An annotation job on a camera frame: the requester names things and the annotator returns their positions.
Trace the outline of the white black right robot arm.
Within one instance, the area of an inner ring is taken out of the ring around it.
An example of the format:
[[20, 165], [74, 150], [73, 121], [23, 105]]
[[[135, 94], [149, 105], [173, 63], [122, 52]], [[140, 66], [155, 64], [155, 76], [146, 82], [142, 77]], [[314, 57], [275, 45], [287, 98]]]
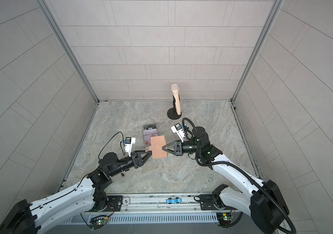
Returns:
[[176, 124], [171, 130], [179, 139], [163, 146], [163, 151], [175, 156], [195, 154], [195, 161], [200, 166], [221, 174], [239, 189], [236, 192], [226, 185], [216, 188], [213, 202], [218, 208], [233, 207], [247, 214], [265, 234], [272, 234], [275, 230], [286, 234], [296, 233], [289, 218], [290, 211], [275, 182], [265, 182], [235, 165], [210, 143], [203, 127], [196, 127], [191, 131], [186, 126]]

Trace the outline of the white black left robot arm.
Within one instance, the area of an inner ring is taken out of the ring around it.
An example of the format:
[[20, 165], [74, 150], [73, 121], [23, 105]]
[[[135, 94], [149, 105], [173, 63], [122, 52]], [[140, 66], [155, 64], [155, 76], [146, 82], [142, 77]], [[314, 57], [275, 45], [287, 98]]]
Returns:
[[0, 224], [1, 234], [43, 234], [60, 222], [86, 211], [120, 211], [122, 197], [109, 198], [105, 189], [112, 176], [143, 166], [151, 151], [134, 151], [129, 157], [119, 159], [114, 152], [99, 160], [99, 166], [77, 184], [44, 199], [16, 203]]

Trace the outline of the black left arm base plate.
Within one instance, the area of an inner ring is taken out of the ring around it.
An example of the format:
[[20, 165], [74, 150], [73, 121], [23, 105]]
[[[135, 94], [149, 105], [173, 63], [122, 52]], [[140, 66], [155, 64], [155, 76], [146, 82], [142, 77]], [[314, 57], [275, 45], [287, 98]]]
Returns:
[[123, 204], [123, 196], [108, 196], [95, 203], [97, 212], [119, 212]]

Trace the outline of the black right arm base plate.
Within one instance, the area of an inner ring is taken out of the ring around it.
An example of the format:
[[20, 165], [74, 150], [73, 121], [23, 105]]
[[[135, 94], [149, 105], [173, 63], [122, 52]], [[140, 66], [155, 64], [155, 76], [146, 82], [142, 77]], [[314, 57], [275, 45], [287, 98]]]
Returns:
[[194, 200], [200, 204], [203, 211], [225, 210], [228, 208], [213, 194], [197, 195]]

